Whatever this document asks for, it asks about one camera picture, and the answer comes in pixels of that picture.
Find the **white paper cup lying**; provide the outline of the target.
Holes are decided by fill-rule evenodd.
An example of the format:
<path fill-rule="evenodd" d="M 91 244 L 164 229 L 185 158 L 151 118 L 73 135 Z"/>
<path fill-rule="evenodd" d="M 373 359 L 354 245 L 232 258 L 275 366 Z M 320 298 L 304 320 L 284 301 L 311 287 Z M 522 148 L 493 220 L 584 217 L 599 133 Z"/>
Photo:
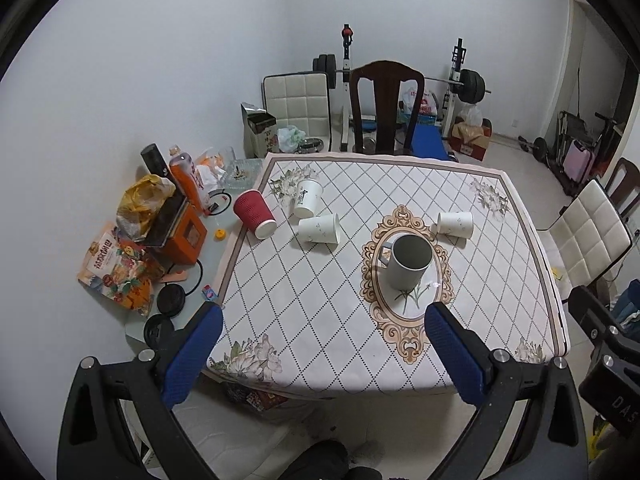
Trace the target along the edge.
<path fill-rule="evenodd" d="M 471 211 L 440 212 L 435 223 L 436 232 L 468 240 L 473 236 L 474 221 Z"/>
<path fill-rule="evenodd" d="M 319 217 L 300 219 L 297 238 L 303 243 L 338 245 L 341 227 L 337 214 L 324 214 Z"/>

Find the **white paper cup lying centre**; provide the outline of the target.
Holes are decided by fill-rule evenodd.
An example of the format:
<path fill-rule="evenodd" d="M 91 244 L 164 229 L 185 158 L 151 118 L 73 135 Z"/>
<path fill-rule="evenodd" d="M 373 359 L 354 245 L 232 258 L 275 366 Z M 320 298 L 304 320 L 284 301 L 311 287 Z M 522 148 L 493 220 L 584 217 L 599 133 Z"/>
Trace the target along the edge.
<path fill-rule="evenodd" d="M 324 214 L 319 217 L 300 219 L 297 238 L 303 243 L 338 245 L 341 227 L 337 214 Z"/>

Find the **white paper cup standing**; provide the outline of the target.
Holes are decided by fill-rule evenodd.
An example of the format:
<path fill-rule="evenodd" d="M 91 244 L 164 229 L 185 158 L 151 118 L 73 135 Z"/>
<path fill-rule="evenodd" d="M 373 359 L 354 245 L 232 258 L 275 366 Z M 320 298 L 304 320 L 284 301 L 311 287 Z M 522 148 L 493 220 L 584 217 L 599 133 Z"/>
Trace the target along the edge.
<path fill-rule="evenodd" d="M 322 185 L 314 179 L 301 180 L 297 187 L 293 212 L 299 219 L 312 218 L 319 209 Z"/>

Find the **blue crumpled blanket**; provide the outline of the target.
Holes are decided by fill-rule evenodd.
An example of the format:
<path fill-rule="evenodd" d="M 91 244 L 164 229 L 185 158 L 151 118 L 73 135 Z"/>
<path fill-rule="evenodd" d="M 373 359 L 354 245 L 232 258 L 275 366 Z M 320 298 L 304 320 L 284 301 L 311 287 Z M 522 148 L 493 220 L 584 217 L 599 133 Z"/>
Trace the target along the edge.
<path fill-rule="evenodd" d="M 612 309 L 612 315 L 615 322 L 623 330 L 626 330 L 627 328 L 631 328 L 632 324 L 639 322 L 639 312 L 640 281 L 638 278 L 635 278 L 618 297 Z"/>

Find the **orange box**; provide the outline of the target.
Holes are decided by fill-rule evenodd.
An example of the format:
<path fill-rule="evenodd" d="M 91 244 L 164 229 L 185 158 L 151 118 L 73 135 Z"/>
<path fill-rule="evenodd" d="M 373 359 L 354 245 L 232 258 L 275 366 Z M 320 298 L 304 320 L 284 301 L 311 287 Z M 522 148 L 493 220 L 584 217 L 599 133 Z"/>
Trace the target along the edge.
<path fill-rule="evenodd" d="M 172 263 L 192 266 L 200 258 L 207 235 L 206 226 L 192 205 L 186 205 L 178 214 L 160 254 Z"/>

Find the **colourful snack bag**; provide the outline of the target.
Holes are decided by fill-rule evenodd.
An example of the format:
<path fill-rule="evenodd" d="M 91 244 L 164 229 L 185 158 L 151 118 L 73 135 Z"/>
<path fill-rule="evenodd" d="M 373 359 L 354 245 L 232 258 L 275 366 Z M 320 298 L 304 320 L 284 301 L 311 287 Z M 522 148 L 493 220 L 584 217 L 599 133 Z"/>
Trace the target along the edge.
<path fill-rule="evenodd" d="M 107 222 L 90 244 L 77 279 L 124 309 L 148 316 L 154 284 L 164 274 L 152 252 Z"/>

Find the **white padded chair right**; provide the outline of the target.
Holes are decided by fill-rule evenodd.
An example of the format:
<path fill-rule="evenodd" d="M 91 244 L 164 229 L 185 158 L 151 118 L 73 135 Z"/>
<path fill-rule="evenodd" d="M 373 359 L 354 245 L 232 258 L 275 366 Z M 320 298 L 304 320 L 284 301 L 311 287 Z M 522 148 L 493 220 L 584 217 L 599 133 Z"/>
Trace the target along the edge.
<path fill-rule="evenodd" d="M 632 246 L 632 237 L 608 194 L 591 180 L 538 236 L 563 301 L 578 286 L 590 286 L 615 266 Z"/>

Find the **yellow plastic bag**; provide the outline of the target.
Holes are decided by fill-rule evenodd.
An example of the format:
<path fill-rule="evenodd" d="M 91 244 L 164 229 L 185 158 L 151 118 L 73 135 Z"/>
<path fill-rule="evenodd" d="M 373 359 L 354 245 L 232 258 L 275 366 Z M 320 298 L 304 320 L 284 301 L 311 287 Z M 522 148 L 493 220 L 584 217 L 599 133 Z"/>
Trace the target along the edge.
<path fill-rule="evenodd" d="M 132 240 L 143 240 L 160 208 L 176 192 L 171 180 L 147 174 L 122 194 L 116 209 L 116 224 Z"/>

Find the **floral diamond pattern tablecloth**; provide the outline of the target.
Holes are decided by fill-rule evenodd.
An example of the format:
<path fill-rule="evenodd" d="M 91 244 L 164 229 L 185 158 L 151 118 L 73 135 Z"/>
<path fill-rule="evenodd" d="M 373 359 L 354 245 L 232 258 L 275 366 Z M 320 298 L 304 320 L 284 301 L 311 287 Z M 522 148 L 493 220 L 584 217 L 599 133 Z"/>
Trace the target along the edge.
<path fill-rule="evenodd" d="M 315 217 L 337 214 L 340 244 L 303 243 L 298 184 L 317 180 Z M 424 328 L 442 302 L 485 344 L 524 361 L 565 356 L 570 336 L 548 259 L 511 179 L 481 166 L 344 153 L 270 155 L 255 188 L 277 222 L 258 240 L 236 224 L 215 288 L 224 328 L 206 374 L 302 399 L 413 393 L 450 383 Z M 473 236 L 438 234 L 440 212 L 471 211 Z M 433 259 L 412 292 L 392 289 L 378 256 L 401 234 Z"/>

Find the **glass ashtray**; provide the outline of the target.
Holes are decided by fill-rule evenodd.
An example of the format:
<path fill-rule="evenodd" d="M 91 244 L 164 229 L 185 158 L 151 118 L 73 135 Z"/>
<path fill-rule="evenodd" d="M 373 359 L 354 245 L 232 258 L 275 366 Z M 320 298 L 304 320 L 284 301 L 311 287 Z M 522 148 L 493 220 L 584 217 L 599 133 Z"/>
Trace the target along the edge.
<path fill-rule="evenodd" d="M 235 159 L 224 167 L 224 189 L 231 192 L 243 192 L 252 188 L 262 171 L 261 158 Z"/>

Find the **black cylinder bottle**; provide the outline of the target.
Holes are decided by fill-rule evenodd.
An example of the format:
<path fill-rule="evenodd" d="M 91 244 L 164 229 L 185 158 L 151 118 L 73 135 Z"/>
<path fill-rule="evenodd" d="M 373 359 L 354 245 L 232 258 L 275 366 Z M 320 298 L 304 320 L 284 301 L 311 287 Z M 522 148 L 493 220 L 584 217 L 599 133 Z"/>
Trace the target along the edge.
<path fill-rule="evenodd" d="M 171 172 L 163 158 L 162 153 L 155 143 L 149 144 L 141 152 L 140 155 L 148 168 L 150 174 L 166 178 L 172 181 Z"/>

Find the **blue weight bench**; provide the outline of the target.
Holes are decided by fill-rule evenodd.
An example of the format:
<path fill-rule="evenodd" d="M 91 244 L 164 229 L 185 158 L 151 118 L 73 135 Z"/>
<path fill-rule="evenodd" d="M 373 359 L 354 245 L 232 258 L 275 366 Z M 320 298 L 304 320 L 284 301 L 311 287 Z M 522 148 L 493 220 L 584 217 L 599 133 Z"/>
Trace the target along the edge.
<path fill-rule="evenodd" d="M 449 160 L 439 130 L 435 125 L 417 124 L 411 141 L 412 154 L 420 158 Z"/>

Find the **tea gift box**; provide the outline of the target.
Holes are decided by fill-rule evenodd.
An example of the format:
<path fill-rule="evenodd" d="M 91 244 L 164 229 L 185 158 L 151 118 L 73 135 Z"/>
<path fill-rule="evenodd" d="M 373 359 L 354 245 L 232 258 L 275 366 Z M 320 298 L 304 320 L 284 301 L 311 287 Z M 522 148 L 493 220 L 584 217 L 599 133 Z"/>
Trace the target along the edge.
<path fill-rule="evenodd" d="M 243 146 L 247 158 L 264 158 L 268 153 L 279 153 L 277 119 L 266 110 L 242 102 L 244 128 Z"/>

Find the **white padded chair far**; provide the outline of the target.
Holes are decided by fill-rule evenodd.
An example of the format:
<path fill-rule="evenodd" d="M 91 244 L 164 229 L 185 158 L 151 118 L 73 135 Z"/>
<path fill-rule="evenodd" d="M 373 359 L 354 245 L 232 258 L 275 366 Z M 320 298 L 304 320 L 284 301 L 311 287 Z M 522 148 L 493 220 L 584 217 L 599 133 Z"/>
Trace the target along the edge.
<path fill-rule="evenodd" d="M 279 128 L 295 126 L 308 138 L 332 148 L 330 89 L 325 73 L 300 72 L 265 76 L 262 102 Z"/>

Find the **white barbell rack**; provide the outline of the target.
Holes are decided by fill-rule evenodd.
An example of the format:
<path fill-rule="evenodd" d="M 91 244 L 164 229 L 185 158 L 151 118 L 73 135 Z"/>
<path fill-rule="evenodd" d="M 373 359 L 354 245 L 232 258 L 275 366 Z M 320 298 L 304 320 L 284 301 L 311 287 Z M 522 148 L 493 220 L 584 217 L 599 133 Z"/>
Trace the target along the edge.
<path fill-rule="evenodd" d="M 349 99 L 349 76 L 352 71 L 350 66 L 350 48 L 352 47 L 352 38 L 354 38 L 354 31 L 349 24 L 345 24 L 341 31 L 342 43 L 343 43 L 343 67 L 339 70 L 335 64 L 330 64 L 331 59 L 326 58 L 326 76 L 328 76 L 328 83 L 330 88 L 334 89 L 337 82 L 337 74 L 342 75 L 343 90 L 345 92 L 348 102 L 343 106 L 342 122 L 343 129 L 341 133 L 340 151 L 346 152 L 348 148 L 348 136 L 349 126 L 352 124 L 352 106 Z M 466 70 L 463 67 L 465 61 L 466 49 L 463 47 L 463 39 L 459 38 L 458 42 L 454 45 L 451 57 L 451 67 L 449 71 L 449 78 L 434 78 L 424 76 L 425 81 L 436 81 L 446 84 L 447 89 L 444 97 L 442 98 L 442 119 L 436 120 L 434 125 L 440 128 L 441 133 L 445 133 L 454 119 L 454 98 L 458 98 L 461 102 L 468 104 L 476 104 L 484 99 L 486 93 L 486 86 L 484 79 L 479 73 L 474 70 Z"/>

